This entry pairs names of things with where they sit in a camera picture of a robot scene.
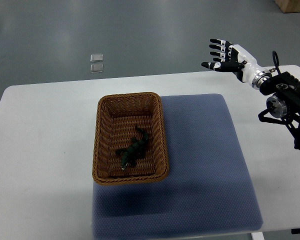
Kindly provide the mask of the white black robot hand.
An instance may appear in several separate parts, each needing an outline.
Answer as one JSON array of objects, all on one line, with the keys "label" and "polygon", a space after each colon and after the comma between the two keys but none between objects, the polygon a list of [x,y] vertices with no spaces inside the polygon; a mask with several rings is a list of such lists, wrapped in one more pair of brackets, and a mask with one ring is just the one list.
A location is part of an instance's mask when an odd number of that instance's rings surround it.
[{"label": "white black robot hand", "polygon": [[213,50],[210,52],[213,60],[201,63],[201,66],[206,69],[233,73],[240,82],[250,84],[256,90],[272,77],[272,73],[260,66],[255,57],[239,44],[222,39],[211,39],[209,47]]}]

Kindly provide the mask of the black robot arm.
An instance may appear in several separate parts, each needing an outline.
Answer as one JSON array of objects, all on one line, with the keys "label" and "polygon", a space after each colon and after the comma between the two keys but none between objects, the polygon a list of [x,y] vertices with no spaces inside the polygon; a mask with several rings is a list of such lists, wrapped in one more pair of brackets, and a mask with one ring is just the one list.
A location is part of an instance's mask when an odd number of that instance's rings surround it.
[{"label": "black robot arm", "polygon": [[266,109],[258,114],[260,122],[284,125],[300,151],[300,81],[288,72],[266,79],[259,91],[266,100]]}]

